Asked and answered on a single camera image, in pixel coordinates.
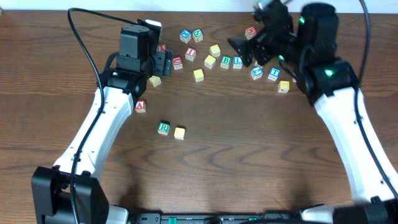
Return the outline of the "green B letter block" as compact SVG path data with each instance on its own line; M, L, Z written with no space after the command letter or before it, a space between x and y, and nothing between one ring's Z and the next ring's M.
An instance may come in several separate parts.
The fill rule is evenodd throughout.
M232 58L230 56L224 55L221 58L220 67L224 69L229 69Z

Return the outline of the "green R letter block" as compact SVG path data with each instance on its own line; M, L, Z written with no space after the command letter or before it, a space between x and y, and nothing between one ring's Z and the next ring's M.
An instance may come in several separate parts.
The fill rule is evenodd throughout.
M169 123L160 122L157 131L159 134L168 135L170 131Z

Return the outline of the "yellow O block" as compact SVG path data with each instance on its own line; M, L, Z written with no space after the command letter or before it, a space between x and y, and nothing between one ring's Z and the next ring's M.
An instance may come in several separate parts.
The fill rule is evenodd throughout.
M205 76L202 69L194 70L193 75L196 82L201 82L204 80Z

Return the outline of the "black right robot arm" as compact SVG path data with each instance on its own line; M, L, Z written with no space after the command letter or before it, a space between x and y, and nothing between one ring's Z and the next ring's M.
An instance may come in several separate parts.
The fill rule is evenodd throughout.
M369 120L361 92L362 74L337 57L339 18L332 5L302 8L297 29L287 6L259 1L256 22L264 27L249 40L229 39L245 66L273 57L295 79L299 90L326 124L345 167L352 205L313 205L279 212L264 223L396 223L397 172Z

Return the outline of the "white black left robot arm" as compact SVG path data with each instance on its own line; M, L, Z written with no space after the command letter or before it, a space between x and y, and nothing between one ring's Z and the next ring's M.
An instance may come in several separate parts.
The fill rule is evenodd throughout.
M51 168L38 167L31 185L37 223L132 223L129 210L110 205L100 185L106 158L133 114L149 78L171 73L173 52L157 51L162 24L122 26L119 51L97 76L93 104L66 151Z

